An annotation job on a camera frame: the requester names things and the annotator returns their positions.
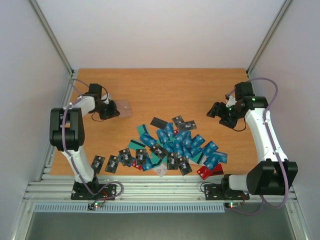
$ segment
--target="table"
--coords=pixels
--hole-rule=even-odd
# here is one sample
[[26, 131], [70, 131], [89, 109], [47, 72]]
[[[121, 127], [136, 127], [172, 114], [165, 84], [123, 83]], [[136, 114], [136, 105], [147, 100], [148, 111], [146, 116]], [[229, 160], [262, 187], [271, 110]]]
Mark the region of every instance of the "table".
[[[200, 134], [206, 142], [214, 141], [219, 151], [228, 154], [228, 163], [222, 164], [225, 174], [246, 174], [257, 164], [257, 151], [249, 127], [242, 132], [233, 131], [219, 124], [219, 118], [210, 118], [206, 113], [214, 102], [223, 102], [225, 94], [236, 83], [247, 79], [244, 69], [216, 68], [156, 68], [156, 69], [80, 69], [77, 78], [90, 84], [104, 86], [114, 100], [129, 101], [133, 115], [125, 118], [114, 117], [102, 122], [91, 119], [91, 114], [83, 118], [85, 141], [84, 150], [91, 164], [95, 155], [105, 157], [100, 175], [105, 172], [110, 155], [128, 147], [131, 139], [138, 139], [137, 126], [147, 124], [150, 134], [155, 138], [156, 127], [151, 126], [153, 117], [172, 122], [181, 115], [185, 121], [194, 120], [197, 129], [192, 136]], [[87, 87], [76, 82], [82, 92]], [[71, 100], [78, 94], [73, 91]], [[236, 129], [242, 129], [240, 120]], [[191, 165], [190, 175], [196, 175], [201, 167]], [[73, 175], [67, 159], [56, 151], [51, 175]], [[120, 163], [116, 175], [157, 175], [155, 171], [142, 171]], [[167, 175], [181, 175], [179, 170], [170, 170]]]

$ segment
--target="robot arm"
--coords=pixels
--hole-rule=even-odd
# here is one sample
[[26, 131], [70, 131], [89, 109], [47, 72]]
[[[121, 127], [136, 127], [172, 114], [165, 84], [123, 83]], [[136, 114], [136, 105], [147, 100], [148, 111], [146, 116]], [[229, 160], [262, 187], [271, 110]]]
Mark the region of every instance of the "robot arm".
[[75, 181], [78, 183], [83, 181], [90, 183], [95, 177], [83, 148], [85, 141], [83, 117], [88, 113], [99, 113], [100, 119], [105, 120], [119, 115], [117, 106], [114, 101], [110, 100], [109, 95], [107, 94], [106, 97], [101, 95], [102, 86], [90, 84], [88, 92], [79, 96], [74, 105], [67, 110], [64, 138], [69, 154], [64, 151], [62, 143], [62, 122], [66, 107], [51, 110], [50, 143], [67, 158], [74, 172]]
[[284, 176], [278, 157], [284, 165], [289, 188], [298, 167], [295, 162], [288, 161], [278, 142], [270, 112], [266, 111], [266, 98], [254, 95], [251, 82], [241, 82], [235, 85], [235, 98], [227, 96], [227, 100], [227, 104], [216, 102], [207, 116], [220, 117], [219, 123], [231, 129], [239, 119], [244, 118], [252, 132], [258, 164], [248, 174], [225, 175], [221, 180], [223, 195], [226, 199], [242, 191], [252, 195], [284, 195]]

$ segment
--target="white wall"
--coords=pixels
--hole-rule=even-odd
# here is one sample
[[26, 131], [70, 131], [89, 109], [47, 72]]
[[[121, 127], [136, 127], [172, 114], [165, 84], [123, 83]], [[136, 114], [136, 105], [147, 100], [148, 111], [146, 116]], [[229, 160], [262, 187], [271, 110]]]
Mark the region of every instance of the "white wall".
[[[271, 110], [280, 144], [298, 164], [293, 186], [312, 239], [320, 238], [320, 1], [295, 0], [252, 77], [269, 77], [279, 86]], [[268, 83], [258, 93], [274, 94]]]
[[248, 68], [283, 0], [38, 0], [74, 69]]
[[68, 72], [27, 0], [0, 7], [0, 238], [9, 239], [49, 141]]

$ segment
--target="wooden table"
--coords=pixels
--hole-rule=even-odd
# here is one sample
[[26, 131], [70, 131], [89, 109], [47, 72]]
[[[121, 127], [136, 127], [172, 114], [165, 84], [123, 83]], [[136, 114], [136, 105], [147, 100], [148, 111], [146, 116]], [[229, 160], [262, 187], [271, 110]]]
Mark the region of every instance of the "wooden table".
[[[192, 136], [200, 134], [214, 141], [219, 151], [228, 154], [227, 164], [222, 164], [225, 174], [245, 174], [257, 164], [257, 151], [249, 128], [235, 132], [219, 124], [219, 118], [210, 118], [206, 113], [214, 102], [223, 102], [226, 93], [236, 83], [247, 79], [244, 69], [80, 69], [78, 79], [86, 83], [104, 86], [114, 100], [127, 99], [133, 115], [125, 118], [114, 117], [103, 122], [95, 122], [88, 114], [83, 118], [85, 129], [84, 149], [89, 163], [95, 155], [105, 157], [100, 175], [105, 172], [110, 155], [128, 147], [131, 139], [139, 139], [137, 126], [147, 124], [155, 138], [156, 127], [151, 126], [153, 117], [167, 122], [181, 115], [185, 121], [194, 120], [197, 129]], [[83, 93], [87, 88], [77, 82], [76, 87]], [[72, 93], [71, 100], [77, 98]], [[242, 129], [239, 121], [236, 128]], [[197, 174], [198, 165], [191, 165], [192, 175]], [[51, 175], [73, 175], [67, 159], [57, 151]], [[142, 171], [120, 163], [116, 175], [156, 175], [153, 170]], [[181, 175], [179, 170], [170, 170], [167, 175]]]

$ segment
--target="black cable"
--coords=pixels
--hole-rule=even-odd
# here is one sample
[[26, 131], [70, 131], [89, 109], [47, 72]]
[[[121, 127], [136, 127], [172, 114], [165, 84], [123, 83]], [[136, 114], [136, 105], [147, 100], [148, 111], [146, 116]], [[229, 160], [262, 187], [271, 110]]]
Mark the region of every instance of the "black cable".
[[102, 101], [102, 102], [104, 102], [105, 100], [107, 100], [107, 99], [108, 99], [108, 97], [109, 97], [109, 93], [108, 93], [107, 89], [105, 89], [105, 87], [104, 87], [104, 86], [101, 86], [101, 87], [105, 90], [105, 93], [106, 93], [106, 98], [105, 98], [105, 99], [101, 99], [101, 101]]
[[242, 132], [242, 131], [246, 130], [246, 128], [247, 128], [247, 123], [246, 123], [245, 118], [243, 118], [243, 121], [244, 121], [244, 129], [236, 130], [236, 129], [232, 128], [232, 130], [233, 130], [233, 131], [236, 131], [236, 132]]
[[200, 191], [203, 192], [203, 193], [205, 193], [205, 191], [203, 191], [202, 188], [201, 188], [203, 184], [214, 184], [214, 183], [212, 183], [212, 182], [207, 182], [207, 181], [201, 183], [201, 185], [200, 185]]
[[91, 119], [93, 120], [93, 121], [95, 121], [95, 122], [103, 122], [104, 121], [104, 119], [103, 120], [95, 120], [94, 119], [94, 115], [96, 114], [96, 112], [94, 112], [92, 115], [91, 115]]

